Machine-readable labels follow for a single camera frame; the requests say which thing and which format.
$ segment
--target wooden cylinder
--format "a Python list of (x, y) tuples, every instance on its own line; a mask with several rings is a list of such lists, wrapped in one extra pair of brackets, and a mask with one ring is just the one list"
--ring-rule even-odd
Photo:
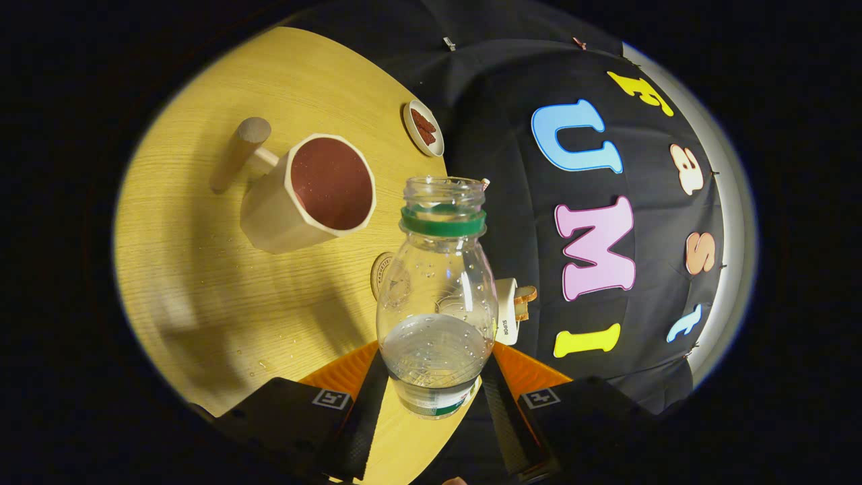
[(213, 192), (224, 192), (249, 157), (269, 138), (272, 128), (260, 117), (243, 120), (228, 143), (228, 149), (209, 176), (209, 187)]

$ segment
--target wooden peg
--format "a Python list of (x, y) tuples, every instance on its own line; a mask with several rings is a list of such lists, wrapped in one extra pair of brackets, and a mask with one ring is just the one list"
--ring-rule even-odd
[(228, 143), (228, 150), (209, 176), (213, 192), (224, 192), (234, 177), (249, 161), (257, 168), (269, 171), (278, 163), (278, 157), (261, 145), (272, 132), (269, 122), (260, 117), (243, 120)]

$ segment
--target wood grain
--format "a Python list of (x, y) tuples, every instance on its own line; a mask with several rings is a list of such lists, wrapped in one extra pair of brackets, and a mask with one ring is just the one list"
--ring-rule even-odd
[[(275, 28), (195, 77), (158, 116), (123, 182), (116, 273), (134, 333), (183, 398), (218, 416), (274, 376), (298, 381), (376, 339), (368, 274), (403, 242), (404, 182), (446, 174), (404, 130), (401, 109), (413, 98), (346, 47)], [(315, 132), (362, 150), (377, 181), (369, 226), (283, 255), (252, 247), (240, 202), (260, 174), (246, 166), (224, 193), (209, 187), (249, 117), (270, 123), (264, 146), (279, 156)], [(418, 419), (388, 387), (364, 483), (415, 478), (464, 411)]]

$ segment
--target clear plastic bottle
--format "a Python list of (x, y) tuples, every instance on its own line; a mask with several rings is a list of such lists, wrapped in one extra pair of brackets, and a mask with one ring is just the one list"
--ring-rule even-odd
[(398, 397), (429, 419), (452, 415), (478, 383), (497, 334), (497, 290), (478, 238), (482, 182), (407, 181), (407, 240), (380, 287), (377, 330)]

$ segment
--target small dish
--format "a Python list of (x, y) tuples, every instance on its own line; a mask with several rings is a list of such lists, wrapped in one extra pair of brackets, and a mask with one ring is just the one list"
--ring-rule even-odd
[[(434, 125), (437, 129), (437, 131), (431, 134), (434, 136), (435, 140), (430, 145), (426, 145), (422, 136), (419, 134), (419, 129), (416, 127), (416, 123), (413, 121), (413, 115), (410, 112), (411, 109), (416, 110), (416, 112), (427, 119), (428, 122)], [(425, 104), (422, 104), (418, 99), (410, 101), (404, 105), (402, 116), (404, 118), (404, 125), (407, 127), (407, 132), (410, 133), (410, 138), (421, 152), (428, 156), (443, 155), (443, 133), (440, 131), (440, 125), (437, 124), (437, 120), (434, 119), (434, 115), (431, 114), (431, 110), (429, 110)]]

